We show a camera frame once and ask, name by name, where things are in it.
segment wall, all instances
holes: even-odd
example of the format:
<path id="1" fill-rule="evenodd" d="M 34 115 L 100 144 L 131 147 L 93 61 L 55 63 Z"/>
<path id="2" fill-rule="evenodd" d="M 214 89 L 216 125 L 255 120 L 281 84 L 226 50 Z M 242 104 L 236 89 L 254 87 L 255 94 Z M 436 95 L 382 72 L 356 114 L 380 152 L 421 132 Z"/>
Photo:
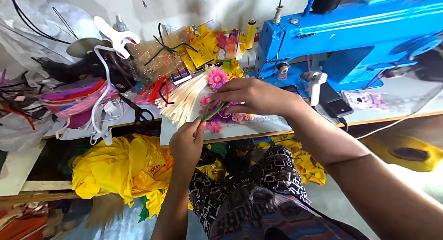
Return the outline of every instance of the wall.
<path id="1" fill-rule="evenodd" d="M 214 19 L 220 29 L 246 30 L 249 19 L 271 19 L 279 0 L 61 0 L 78 6 L 91 16 L 115 22 L 120 14 L 128 28 L 142 39 L 157 35 L 159 22 L 173 27 L 202 24 Z M 283 0 L 283 15 L 303 11 L 307 0 Z"/>

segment wrist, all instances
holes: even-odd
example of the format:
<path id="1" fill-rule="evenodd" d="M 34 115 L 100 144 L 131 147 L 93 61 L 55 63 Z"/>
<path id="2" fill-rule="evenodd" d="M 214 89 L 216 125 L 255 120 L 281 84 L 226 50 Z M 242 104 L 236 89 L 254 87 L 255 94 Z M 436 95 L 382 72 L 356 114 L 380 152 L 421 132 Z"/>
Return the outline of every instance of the wrist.
<path id="1" fill-rule="evenodd" d="M 278 115 L 286 119 L 292 119 L 312 109 L 300 95 L 293 93 L 285 99 L 285 105 L 281 108 L 282 111 Z"/>
<path id="2" fill-rule="evenodd" d="M 172 177 L 176 177 L 178 179 L 187 179 L 192 176 L 192 174 L 194 173 L 194 170 L 195 170 L 195 167 L 190 168 L 190 167 L 174 166 L 172 168 Z"/>

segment floor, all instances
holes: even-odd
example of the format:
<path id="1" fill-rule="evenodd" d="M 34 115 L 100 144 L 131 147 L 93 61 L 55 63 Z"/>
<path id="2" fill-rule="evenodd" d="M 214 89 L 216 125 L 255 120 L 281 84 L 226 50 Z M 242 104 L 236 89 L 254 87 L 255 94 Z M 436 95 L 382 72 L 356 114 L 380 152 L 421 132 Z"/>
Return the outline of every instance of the floor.
<path id="1" fill-rule="evenodd" d="M 406 184 L 416 190 L 427 193 L 431 198 L 443 204 L 443 162 L 432 172 L 418 173 L 395 164 L 389 164 L 388 168 Z M 328 175 L 326 185 L 320 186 L 310 182 L 305 185 L 312 206 L 325 215 L 350 224 L 370 239 L 379 238 L 369 228 L 357 211 L 352 207 L 345 195 L 341 192 L 337 183 Z M 102 232 L 100 229 L 85 229 L 85 222 L 70 232 L 64 239 L 150 239 L 156 222 L 156 216 L 137 223 L 142 205 L 136 200 L 132 208 L 125 208 L 123 218 L 114 222 Z M 206 240 L 207 237 L 197 217 L 192 211 L 188 214 L 187 239 Z"/>

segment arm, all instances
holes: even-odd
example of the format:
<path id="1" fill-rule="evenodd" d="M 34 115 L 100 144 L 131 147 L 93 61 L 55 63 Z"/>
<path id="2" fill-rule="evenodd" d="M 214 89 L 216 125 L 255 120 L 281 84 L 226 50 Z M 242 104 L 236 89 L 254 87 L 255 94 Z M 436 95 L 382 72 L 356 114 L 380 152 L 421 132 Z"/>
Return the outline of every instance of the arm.
<path id="1" fill-rule="evenodd" d="M 228 112 L 280 115 L 303 147 L 338 183 L 374 232 L 388 239 L 438 239 L 441 204 L 408 187 L 370 150 L 335 127 L 295 94 L 254 79 L 234 79 L 211 98 L 238 101 Z"/>
<path id="2" fill-rule="evenodd" d="M 152 232 L 153 240 L 186 239 L 188 187 L 203 147 L 205 123 L 185 123 L 169 141 L 174 167 L 168 192 Z"/>

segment scissors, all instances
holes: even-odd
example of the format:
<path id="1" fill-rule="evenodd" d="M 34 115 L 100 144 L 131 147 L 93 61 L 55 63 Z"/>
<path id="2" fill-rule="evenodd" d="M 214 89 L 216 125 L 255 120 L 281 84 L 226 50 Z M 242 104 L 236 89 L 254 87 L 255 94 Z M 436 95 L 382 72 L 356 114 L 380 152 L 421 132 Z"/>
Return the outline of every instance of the scissors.
<path id="1" fill-rule="evenodd" d="M 135 103 L 131 102 L 131 100 L 129 100 L 128 98 L 126 98 L 120 94 L 119 94 L 119 96 L 127 105 L 129 105 L 131 108 L 133 108 L 134 113 L 135 113 L 135 117 L 136 117 L 136 119 L 134 120 L 134 124 L 140 123 L 140 124 L 143 124 L 144 127 L 147 126 L 148 120 L 143 116 L 144 112 L 147 112 L 151 115 L 151 122 L 154 121 L 154 115 L 149 110 L 142 109 L 141 107 L 139 107 Z"/>

